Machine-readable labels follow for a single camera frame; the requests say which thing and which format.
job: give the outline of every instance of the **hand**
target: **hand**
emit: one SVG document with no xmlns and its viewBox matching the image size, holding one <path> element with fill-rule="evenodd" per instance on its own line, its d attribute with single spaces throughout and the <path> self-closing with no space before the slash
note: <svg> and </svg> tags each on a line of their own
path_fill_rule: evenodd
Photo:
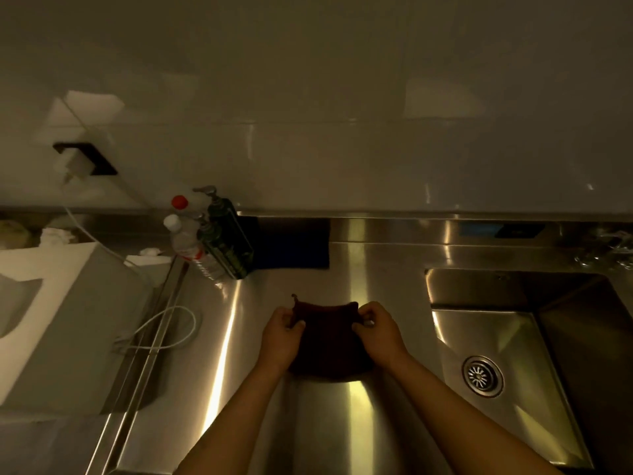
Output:
<svg viewBox="0 0 633 475">
<path fill-rule="evenodd" d="M 371 301 L 361 306 L 358 314 L 365 321 L 374 322 L 373 327 L 354 323 L 352 330 L 360 337 L 369 356 L 379 367 L 391 370 L 399 360 L 408 356 L 398 325 L 383 305 Z"/>
<path fill-rule="evenodd" d="M 291 309 L 282 306 L 276 308 L 261 337 L 256 367 L 274 376 L 283 375 L 299 351 L 306 323 L 302 320 L 290 328 L 292 316 Z"/>
</svg>

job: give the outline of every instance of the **backsplash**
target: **backsplash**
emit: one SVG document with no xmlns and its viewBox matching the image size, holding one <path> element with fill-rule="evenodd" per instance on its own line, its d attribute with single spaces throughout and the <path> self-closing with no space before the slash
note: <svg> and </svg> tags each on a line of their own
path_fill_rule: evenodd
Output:
<svg viewBox="0 0 633 475">
<path fill-rule="evenodd" d="M 633 0 L 5 5 L 0 206 L 633 212 Z"/>
</svg>

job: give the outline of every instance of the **sink drain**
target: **sink drain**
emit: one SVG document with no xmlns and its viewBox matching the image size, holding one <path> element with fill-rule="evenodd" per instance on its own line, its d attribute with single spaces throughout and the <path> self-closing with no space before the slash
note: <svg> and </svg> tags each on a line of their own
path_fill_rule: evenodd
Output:
<svg viewBox="0 0 633 475">
<path fill-rule="evenodd" d="M 497 396 L 503 390 L 503 376 L 495 363 L 486 357 L 469 357 L 462 367 L 466 385 L 481 396 Z"/>
</svg>

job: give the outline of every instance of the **white appliance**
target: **white appliance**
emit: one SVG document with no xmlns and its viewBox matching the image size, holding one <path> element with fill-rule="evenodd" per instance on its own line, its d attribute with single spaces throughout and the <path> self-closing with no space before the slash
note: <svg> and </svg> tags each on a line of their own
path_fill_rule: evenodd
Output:
<svg viewBox="0 0 633 475">
<path fill-rule="evenodd" d="M 96 243 L 0 251 L 0 423 L 99 414 L 150 294 Z"/>
</svg>

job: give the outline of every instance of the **forearm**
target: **forearm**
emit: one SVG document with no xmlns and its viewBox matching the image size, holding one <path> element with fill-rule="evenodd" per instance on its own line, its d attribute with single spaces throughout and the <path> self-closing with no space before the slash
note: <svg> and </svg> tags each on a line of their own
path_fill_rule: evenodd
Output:
<svg viewBox="0 0 633 475">
<path fill-rule="evenodd" d="M 280 374 L 255 367 L 174 475 L 243 475 Z"/>
<path fill-rule="evenodd" d="M 389 369 L 457 475 L 559 474 L 410 355 Z"/>
</svg>

